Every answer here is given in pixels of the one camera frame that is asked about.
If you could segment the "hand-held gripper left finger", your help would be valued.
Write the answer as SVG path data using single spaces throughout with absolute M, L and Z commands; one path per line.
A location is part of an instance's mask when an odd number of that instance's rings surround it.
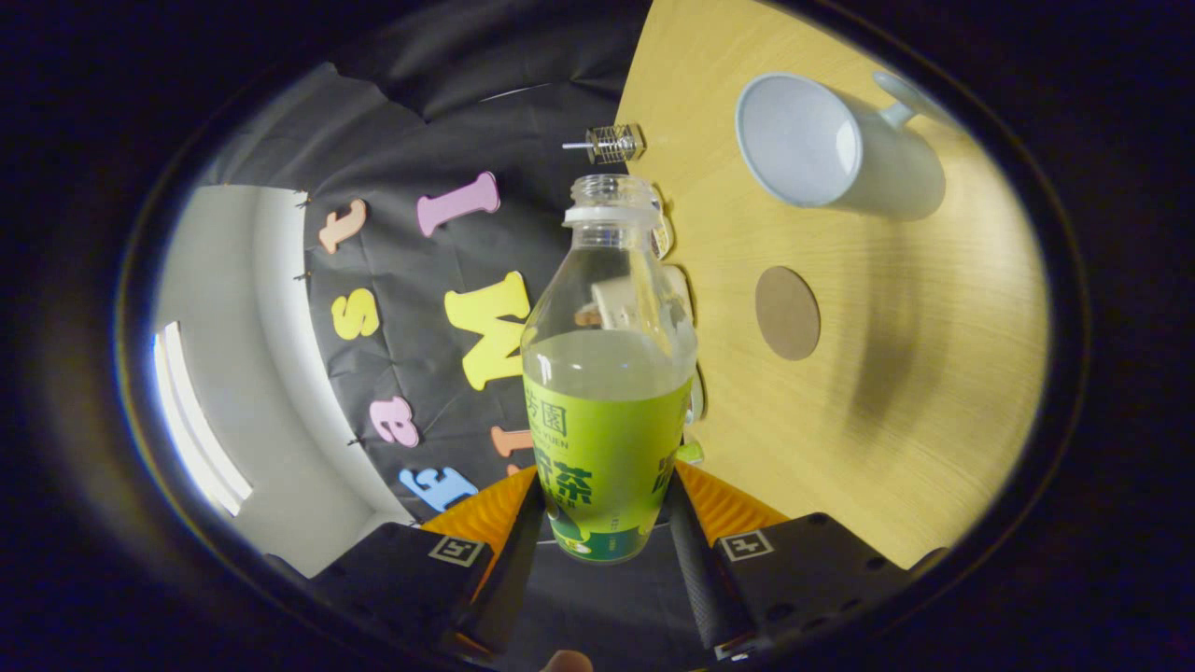
M 315 595 L 406 648 L 503 654 L 543 511 L 537 469 L 520 469 L 421 527 L 380 525 L 315 575 Z

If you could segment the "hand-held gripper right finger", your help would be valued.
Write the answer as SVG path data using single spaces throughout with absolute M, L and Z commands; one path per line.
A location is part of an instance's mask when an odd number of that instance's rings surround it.
M 819 647 L 912 581 L 832 515 L 790 518 L 687 463 L 664 500 L 701 642 L 718 658 Z

